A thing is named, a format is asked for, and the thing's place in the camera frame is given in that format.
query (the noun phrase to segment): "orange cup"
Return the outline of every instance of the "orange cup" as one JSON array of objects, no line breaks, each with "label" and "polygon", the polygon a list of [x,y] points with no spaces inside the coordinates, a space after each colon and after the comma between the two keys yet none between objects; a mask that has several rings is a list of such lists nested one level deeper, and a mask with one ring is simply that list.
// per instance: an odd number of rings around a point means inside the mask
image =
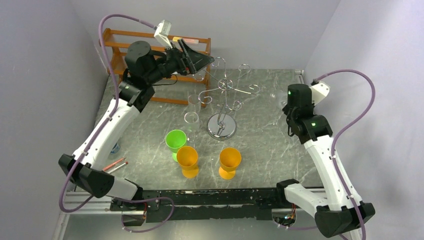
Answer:
[{"label": "orange cup", "polygon": [[236,175],[236,169],[242,162],[240,152],[232,147],[225,148],[219,154],[219,175],[225,180],[230,180]]},{"label": "orange cup", "polygon": [[182,168],[182,175],[188,179],[199,173],[198,153],[191,146],[183,146],[176,153],[176,161]]}]

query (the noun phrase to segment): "chrome mug tree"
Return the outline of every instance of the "chrome mug tree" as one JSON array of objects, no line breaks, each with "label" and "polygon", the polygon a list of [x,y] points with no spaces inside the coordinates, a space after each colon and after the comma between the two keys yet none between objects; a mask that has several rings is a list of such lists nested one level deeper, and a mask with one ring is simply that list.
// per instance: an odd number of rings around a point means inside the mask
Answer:
[{"label": "chrome mug tree", "polygon": [[222,79],[217,79],[215,76],[213,76],[210,72],[207,70],[204,70],[207,74],[209,74],[212,79],[216,80],[216,88],[208,89],[201,91],[198,95],[199,101],[201,101],[202,104],[210,104],[213,100],[211,96],[202,96],[206,92],[212,92],[212,91],[221,91],[221,94],[224,94],[225,102],[221,106],[221,109],[219,113],[212,115],[209,120],[207,121],[207,132],[209,135],[217,140],[226,140],[234,136],[237,129],[236,121],[233,117],[229,115],[229,113],[233,111],[238,111],[242,108],[242,102],[239,100],[233,101],[232,105],[230,106],[228,103],[229,98],[229,91],[234,90],[236,92],[252,95],[257,94],[260,91],[260,88],[256,84],[250,84],[249,89],[250,91],[244,91],[240,90],[236,87],[234,87],[234,82],[238,81],[242,77],[246,76],[251,71],[251,67],[248,64],[241,64],[238,66],[238,78],[231,80],[229,77],[227,77],[227,66],[226,61],[222,57],[216,57],[215,62],[212,63],[212,67],[217,68],[220,63],[223,63],[224,66],[224,77]]}]

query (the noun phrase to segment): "wooden rack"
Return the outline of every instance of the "wooden rack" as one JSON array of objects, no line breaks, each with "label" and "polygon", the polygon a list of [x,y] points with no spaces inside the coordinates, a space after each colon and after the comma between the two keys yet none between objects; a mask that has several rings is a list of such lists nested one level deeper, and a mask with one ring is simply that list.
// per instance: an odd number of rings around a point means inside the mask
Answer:
[{"label": "wooden rack", "polygon": [[[116,39],[123,36],[123,38],[126,38],[126,41],[117,41]],[[187,37],[187,36],[175,36],[175,35],[169,35],[168,38],[170,41],[173,40],[174,37],[178,38],[184,38],[184,39],[195,39],[198,40],[199,44],[190,44],[187,43],[191,48],[194,50],[211,55],[211,39],[210,38],[198,38],[198,37]],[[126,51],[131,43],[135,41],[146,41],[151,45],[151,49],[154,51],[159,52],[165,52],[165,48],[163,46],[159,46],[159,43],[156,41],[153,33],[145,33],[145,32],[135,32],[135,31],[122,31],[122,30],[112,30],[110,28],[106,28],[103,32],[103,40],[104,45],[106,47],[112,48],[112,60],[110,61],[110,64],[112,65],[113,71],[115,74],[119,75],[119,83],[122,82],[124,70],[127,68],[127,65],[125,64],[124,57],[127,54]],[[208,65],[206,67],[206,70],[210,72],[211,66]],[[176,77],[173,75],[170,80],[176,80]],[[204,74],[202,81],[197,81],[192,76],[178,76],[178,81],[180,82],[189,82],[189,83],[195,83],[195,84],[204,84],[205,88],[208,89],[209,87],[209,74]],[[162,102],[162,103],[171,103],[171,104],[181,104],[181,105],[188,105],[188,101],[186,99],[172,99],[172,98],[162,98],[162,97],[152,97],[152,101],[155,102]]]}]

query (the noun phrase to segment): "gray marble tabletop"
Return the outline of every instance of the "gray marble tabletop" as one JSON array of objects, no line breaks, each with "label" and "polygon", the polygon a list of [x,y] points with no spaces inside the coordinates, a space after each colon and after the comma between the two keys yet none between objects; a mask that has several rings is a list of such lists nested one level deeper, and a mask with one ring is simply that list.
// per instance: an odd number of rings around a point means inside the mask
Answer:
[{"label": "gray marble tabletop", "polygon": [[[222,70],[211,72],[221,79]],[[235,80],[237,69],[227,71],[227,77]],[[298,83],[294,70],[252,69],[234,85],[249,90],[250,84],[260,87],[258,94],[229,91],[229,102],[242,102],[242,107],[230,115],[237,123],[235,135],[225,141],[211,138],[206,132],[210,116],[219,111],[224,101],[221,91],[212,92],[212,102],[199,111],[202,121],[195,149],[198,152],[199,173],[187,179],[182,175],[178,163],[165,143],[166,134],[184,127],[187,106],[150,101],[143,112],[128,126],[119,140],[120,150],[108,156],[106,164],[126,157],[129,164],[113,173],[131,180],[146,190],[165,189],[225,189],[274,187],[277,182],[297,179],[305,187],[321,187],[317,169],[297,137],[287,135],[284,114],[272,101],[271,94],[286,91],[290,84]],[[217,82],[210,81],[211,88]],[[155,97],[187,99],[198,94],[204,85],[178,82],[175,85],[156,86]],[[112,81],[109,79],[97,114],[97,120],[105,113],[113,97]],[[231,180],[220,177],[219,155],[224,148],[233,147],[240,151],[242,161]]]}]

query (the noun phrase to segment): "green cup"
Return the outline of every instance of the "green cup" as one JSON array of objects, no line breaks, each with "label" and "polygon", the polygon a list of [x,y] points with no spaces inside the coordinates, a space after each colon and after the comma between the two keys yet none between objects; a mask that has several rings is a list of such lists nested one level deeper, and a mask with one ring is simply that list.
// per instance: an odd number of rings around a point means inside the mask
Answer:
[{"label": "green cup", "polygon": [[166,135],[165,142],[169,150],[172,152],[173,160],[177,162],[178,150],[184,147],[187,143],[186,134],[179,129],[172,130]]}]

